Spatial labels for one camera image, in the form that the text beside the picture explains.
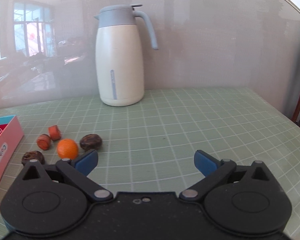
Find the gray handle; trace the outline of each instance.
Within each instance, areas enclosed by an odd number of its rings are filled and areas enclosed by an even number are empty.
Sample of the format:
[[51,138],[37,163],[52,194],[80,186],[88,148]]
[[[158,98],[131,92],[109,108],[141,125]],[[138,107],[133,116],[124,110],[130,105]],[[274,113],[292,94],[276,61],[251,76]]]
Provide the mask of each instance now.
[[155,37],[154,28],[149,16],[142,11],[133,11],[132,13],[134,17],[141,17],[145,21],[151,39],[151,47],[152,49],[158,50],[157,38]]

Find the thermos base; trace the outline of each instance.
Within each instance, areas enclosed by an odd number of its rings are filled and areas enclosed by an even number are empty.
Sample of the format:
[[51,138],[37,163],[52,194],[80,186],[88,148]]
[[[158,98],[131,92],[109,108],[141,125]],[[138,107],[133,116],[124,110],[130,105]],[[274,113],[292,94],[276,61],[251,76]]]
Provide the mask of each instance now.
[[107,99],[100,97],[101,101],[108,106],[130,106],[139,102],[143,98],[144,94],[127,99]]

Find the green tablecloth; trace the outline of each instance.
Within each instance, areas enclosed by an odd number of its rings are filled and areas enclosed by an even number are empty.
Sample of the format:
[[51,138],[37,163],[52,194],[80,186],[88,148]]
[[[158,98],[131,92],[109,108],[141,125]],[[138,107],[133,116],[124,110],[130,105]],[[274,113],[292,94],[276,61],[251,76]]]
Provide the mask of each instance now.
[[[180,192],[203,178],[193,164],[197,149],[241,165],[262,160],[294,207],[286,233],[300,240],[300,128],[247,88],[149,90],[127,107],[85,96],[0,110],[9,114],[18,116],[25,136],[0,182],[0,201],[22,169],[22,155],[39,150],[38,135],[57,124],[63,138],[103,138],[89,178],[114,193]],[[44,151],[47,163],[58,160],[56,144]],[[0,238],[6,232],[0,216]]]

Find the pink box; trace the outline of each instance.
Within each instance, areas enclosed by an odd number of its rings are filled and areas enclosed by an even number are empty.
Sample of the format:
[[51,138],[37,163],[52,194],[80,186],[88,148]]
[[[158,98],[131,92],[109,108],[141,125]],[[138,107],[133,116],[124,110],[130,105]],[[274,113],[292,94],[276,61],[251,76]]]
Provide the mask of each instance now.
[[15,115],[0,117],[0,179],[23,135]]

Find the insulated kettle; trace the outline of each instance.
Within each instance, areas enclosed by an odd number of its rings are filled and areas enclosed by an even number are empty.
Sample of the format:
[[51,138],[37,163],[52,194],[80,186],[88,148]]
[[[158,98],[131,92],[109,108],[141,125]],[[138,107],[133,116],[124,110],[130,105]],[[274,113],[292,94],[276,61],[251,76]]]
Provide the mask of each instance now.
[[110,106],[128,106],[143,98],[144,72],[141,41],[135,17],[146,23],[151,46],[158,49],[150,18],[134,5],[111,5],[95,16],[99,20],[96,68],[101,100]]

